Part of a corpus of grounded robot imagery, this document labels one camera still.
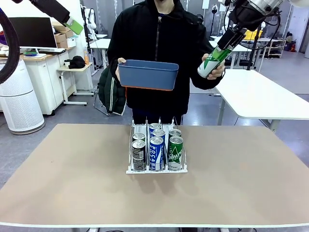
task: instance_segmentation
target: jacket collar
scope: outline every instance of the jacket collar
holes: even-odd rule
[[[149,7],[152,13],[158,15],[159,12],[155,6],[154,1],[155,0],[145,0],[145,3]],[[169,17],[181,19],[183,17],[184,12],[183,5],[181,4],[180,0],[174,0],[174,4],[175,4],[174,10],[171,13],[169,13]]]

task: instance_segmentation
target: can rack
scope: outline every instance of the can rack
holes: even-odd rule
[[[146,120],[145,124],[137,125],[134,123],[134,120],[132,119],[132,124],[131,124],[131,131],[130,131],[130,144],[129,144],[129,165],[128,165],[128,170],[126,171],[126,174],[161,174],[161,173],[187,173],[187,157],[186,157],[186,152],[185,148],[183,146],[183,151],[182,151],[182,169],[178,171],[170,171],[169,170],[169,164],[168,164],[168,141],[169,141],[169,131],[171,129],[178,129],[178,125],[174,123],[174,119],[172,120],[172,124],[161,124],[161,120],[159,120],[159,124],[162,126],[162,129],[165,131],[165,157],[164,157],[164,169],[161,171],[152,171],[149,169],[149,141],[150,141],[150,133],[149,133],[149,125],[148,121]],[[135,171],[133,169],[133,156],[132,156],[132,135],[134,133],[144,133],[146,136],[146,170],[144,171]]]

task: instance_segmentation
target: person's right hand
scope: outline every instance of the person's right hand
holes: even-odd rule
[[[120,64],[120,63],[126,63],[126,60],[124,58],[119,58],[118,64]],[[120,73],[119,73],[119,67],[118,66],[117,66],[117,69],[116,69],[116,76],[117,76],[118,81],[120,81]]]

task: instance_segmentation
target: jacket zipper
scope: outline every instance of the jacket zipper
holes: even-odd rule
[[[161,19],[162,17],[159,16],[158,18],[158,28],[156,31],[156,44],[155,44],[155,61],[158,60],[158,48],[159,48],[159,35],[160,35],[160,28],[161,28]]]

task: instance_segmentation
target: blue plastic bin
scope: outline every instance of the blue plastic bin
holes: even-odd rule
[[[118,66],[122,86],[167,91],[174,89],[179,69],[178,64],[132,59]]]

